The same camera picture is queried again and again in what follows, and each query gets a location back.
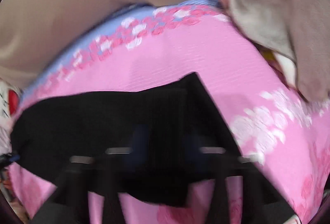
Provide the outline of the floral pastel blanket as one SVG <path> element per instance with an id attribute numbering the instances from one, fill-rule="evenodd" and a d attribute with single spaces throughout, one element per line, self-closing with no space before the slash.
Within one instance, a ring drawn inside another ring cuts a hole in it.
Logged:
<path id="1" fill-rule="evenodd" d="M 291 59 L 287 79 L 310 102 L 329 96 L 329 0 L 220 0 L 251 41 Z"/>

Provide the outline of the pink rose bedsheet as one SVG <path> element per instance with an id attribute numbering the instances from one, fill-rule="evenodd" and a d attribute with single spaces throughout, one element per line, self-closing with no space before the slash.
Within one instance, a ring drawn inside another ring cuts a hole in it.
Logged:
<path id="1" fill-rule="evenodd" d="M 213 1 L 145 6 L 110 18 L 53 62 L 21 98 L 141 91 L 197 72 L 242 153 L 257 156 L 303 223 L 316 219 L 329 175 L 329 102 L 306 103 Z"/>

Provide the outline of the black pants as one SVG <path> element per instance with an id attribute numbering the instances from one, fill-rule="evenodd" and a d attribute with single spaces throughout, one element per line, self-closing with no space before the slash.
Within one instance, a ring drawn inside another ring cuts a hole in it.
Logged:
<path id="1" fill-rule="evenodd" d="M 11 143 L 20 166 L 52 183 L 72 156 L 129 148 L 116 174 L 118 191 L 172 207 L 186 205 L 192 183 L 212 177 L 201 147 L 239 153 L 196 73 L 139 92 L 42 100 L 22 112 Z"/>

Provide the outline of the cat face pillow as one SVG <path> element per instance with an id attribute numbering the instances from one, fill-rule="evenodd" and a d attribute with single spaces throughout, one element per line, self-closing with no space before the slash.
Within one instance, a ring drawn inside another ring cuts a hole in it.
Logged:
<path id="1" fill-rule="evenodd" d="M 21 90 L 5 81 L 1 81 L 1 120 L 8 120 L 13 116 L 20 102 Z"/>

